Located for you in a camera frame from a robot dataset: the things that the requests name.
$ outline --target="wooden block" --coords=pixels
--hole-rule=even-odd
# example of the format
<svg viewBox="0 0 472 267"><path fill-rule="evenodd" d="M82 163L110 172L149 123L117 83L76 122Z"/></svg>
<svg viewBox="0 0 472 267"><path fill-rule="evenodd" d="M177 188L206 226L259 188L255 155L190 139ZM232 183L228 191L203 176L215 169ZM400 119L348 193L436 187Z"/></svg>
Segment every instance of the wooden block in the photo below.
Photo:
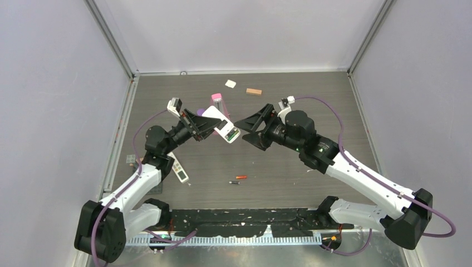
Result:
<svg viewBox="0 0 472 267"><path fill-rule="evenodd" d="M246 93L248 93L250 95L260 96L260 95L262 95L262 90L248 88L248 89L246 89Z"/></svg>

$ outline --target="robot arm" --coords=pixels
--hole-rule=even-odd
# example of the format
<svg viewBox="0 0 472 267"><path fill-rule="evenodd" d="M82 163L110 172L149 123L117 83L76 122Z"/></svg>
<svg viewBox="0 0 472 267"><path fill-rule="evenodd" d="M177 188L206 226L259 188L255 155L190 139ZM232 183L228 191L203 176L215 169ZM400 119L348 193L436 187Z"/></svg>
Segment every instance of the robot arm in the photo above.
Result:
<svg viewBox="0 0 472 267"><path fill-rule="evenodd" d="M161 126L148 128L141 173L136 171L117 190L99 202L89 200L84 204L74 241L76 249L91 254L92 227L108 203L111 205L100 221L95 239L98 258L108 263L120 256L128 239L150 226L166 226L169 223L169 205L162 201L148 199L138 209L133 208L171 172L174 159L168 154L172 150L192 137L197 141L206 139L222 123L219 118L197 116L187 109L180 112L181 106L182 102L178 98L169 101L168 111L179 119L170 131L165 131Z"/></svg>
<svg viewBox="0 0 472 267"><path fill-rule="evenodd" d="M350 165L340 153L337 143L316 133L313 120L305 112L292 111L290 104L293 102L293 97L282 99L279 103L279 113L271 104L267 104L256 114L237 121L234 125L249 132L242 138L255 147L265 151L272 142L276 142L297 151L298 157L306 166L343 181L377 204L352 203L329 196L320 204L318 210L333 221L384 231L395 244L414 249L431 219L431 214L403 196L432 206L432 195L424 189L413 192L395 184L344 151L358 168ZM265 123L265 128L257 131L262 122ZM363 174L361 169L399 190L401 194L394 195L389 189Z"/></svg>

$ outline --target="white wall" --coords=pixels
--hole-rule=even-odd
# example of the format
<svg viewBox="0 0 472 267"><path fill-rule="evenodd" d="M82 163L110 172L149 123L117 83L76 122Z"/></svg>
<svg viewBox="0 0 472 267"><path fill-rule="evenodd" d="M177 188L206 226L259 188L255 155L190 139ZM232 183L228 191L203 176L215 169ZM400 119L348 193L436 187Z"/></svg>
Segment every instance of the white wall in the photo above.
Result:
<svg viewBox="0 0 472 267"><path fill-rule="evenodd" d="M84 1L0 3L0 266L71 266L129 81Z"/></svg>
<svg viewBox="0 0 472 267"><path fill-rule="evenodd" d="M422 238L429 266L470 266L472 203L472 2L397 1L355 71L384 171L457 225ZM427 232L445 233L433 216Z"/></svg>
<svg viewBox="0 0 472 267"><path fill-rule="evenodd" d="M102 1L144 73L347 69L384 0Z"/></svg>

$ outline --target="black tape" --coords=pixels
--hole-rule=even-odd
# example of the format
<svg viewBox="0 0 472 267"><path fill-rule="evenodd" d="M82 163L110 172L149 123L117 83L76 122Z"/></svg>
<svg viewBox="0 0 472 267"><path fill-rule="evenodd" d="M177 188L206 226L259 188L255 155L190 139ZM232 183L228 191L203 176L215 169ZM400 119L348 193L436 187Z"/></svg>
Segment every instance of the black tape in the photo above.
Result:
<svg viewBox="0 0 472 267"><path fill-rule="evenodd" d="M261 236L267 225L274 237L312 236L311 230L338 229L339 224L327 221L326 214L304 209L192 209L173 210L172 223L167 229L177 236L186 236L193 230L197 236ZM344 224L343 229L353 229Z"/></svg>

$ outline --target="purple cable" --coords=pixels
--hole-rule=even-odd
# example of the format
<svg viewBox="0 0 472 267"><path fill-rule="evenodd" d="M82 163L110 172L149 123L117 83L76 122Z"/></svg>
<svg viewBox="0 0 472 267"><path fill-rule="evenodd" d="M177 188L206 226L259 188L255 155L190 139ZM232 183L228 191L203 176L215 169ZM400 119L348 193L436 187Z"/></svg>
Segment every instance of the purple cable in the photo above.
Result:
<svg viewBox="0 0 472 267"><path fill-rule="evenodd" d="M342 252L342 251L337 251L337 250L333 250L333 253L334 254L338 254L338 255L342 255L342 256L354 256L354 255L357 255L361 252L363 252L364 250L367 249L367 246L368 244L370 243L370 240L372 239L372 229L369 229L369 236L367 238L367 241L366 243L364 244L364 246L358 250L358 251L355 251L355 252ZM331 241L328 243L327 246L325 245L321 245L322 248L324 248L326 251L331 251L330 249L330 245L331 245Z"/></svg>
<svg viewBox="0 0 472 267"><path fill-rule="evenodd" d="M148 122L150 122L152 119L154 119L155 117L157 117L158 115L161 115L162 113L164 113L166 110L163 110L155 115L152 115L149 119L147 119L145 122L143 122L141 124L141 126L139 126L139 128L136 130L134 136L133 136L133 139L132 139L132 148L134 150L134 155L136 156L136 159L137 159L137 164L138 164L138 168L137 168L137 175L133 178L133 180L131 180L131 182L129 184L127 184L125 187L123 187L123 189L121 191L119 191L115 197L113 199L110 200L110 202L108 202L105 207L100 211L99 213L99 216L97 217L97 219L95 220L95 223L94 223L94 227L92 228L92 240L90 241L91 242L91 249L92 249L92 258L94 259L94 263L95 263L95 266L96 267L106 267L108 265L108 263L105 263L105 265L101 265L100 262L99 262L99 257L97 256L97 247L96 247L96 244L95 244L95 239L97 237L97 229L99 228L99 224L100 224L100 221L103 217L103 215L105 214L106 210L111 206L111 204L118 198L120 197L126 190L128 190L128 188L131 187L131 185L133 185L139 178L139 176L141 175L141 172L142 172L142 163L141 161L139 160L139 155L137 153L137 149L136 149L136 145L135 145L135 141L136 141L136 136L138 135L138 133L141 131L141 129L146 125L148 124Z"/></svg>
<svg viewBox="0 0 472 267"><path fill-rule="evenodd" d="M163 238L161 238L158 234L153 233L152 231L145 230L145 232L147 232L148 234L151 234L152 236L154 236L157 240L159 240L159 241L161 241L161 242L175 243L175 245L166 248L165 251L169 251L169 250L173 250L173 249L177 248L177 246L179 246L180 244L182 244L182 243L185 242L185 241L190 240L192 237L194 237L194 236L196 235L196 231L192 231L188 236L186 236L186 237L183 238L182 240L179 240L179 241L172 241L172 240L163 239Z"/></svg>
<svg viewBox="0 0 472 267"><path fill-rule="evenodd" d="M347 162L349 162L352 166L354 166L354 168L359 168L359 166L357 164L355 164L344 152L344 147L342 145L342 134L344 132L344 124L342 123L342 119L341 117L339 116L339 114L335 111L335 109L330 105L328 104L326 101L318 98L318 97L314 97L314 96L302 96L302 97L296 97L295 99L298 100L298 99L307 99L307 98L310 98L310 99L315 99L315 100L318 100L319 102L323 103L325 106L327 106L333 113L334 115L336 116L336 118L338 119L339 123L340 123L340 126L341 126L341 130L340 130L340 134L338 135L338 145L339 145L339 148L340 148L340 153L341 155L347 160ZM380 184L381 186L387 188L388 190L392 191L394 194L396 195L400 195L400 191L396 190L395 188L389 186L388 184L384 183L383 181L377 179L375 176L371 175L369 172L367 172L366 170L364 169L360 169L361 173L365 174L367 177L369 177L370 179L372 179L373 181L375 181L376 183ZM423 209L426 209L427 211L430 211L434 214L436 214L437 216L439 216L441 219L445 220L450 226L451 226L451 231L449 233L446 233L446 234L430 234L430 233L423 233L423 236L429 236L429 237L432 237L432 238L448 238L450 236L453 236L455 233L456 233L456 226L454 225L454 223L448 218L446 217L446 215L440 213L439 211L409 197L409 196L406 196L406 195L403 195L403 197L422 207Z"/></svg>

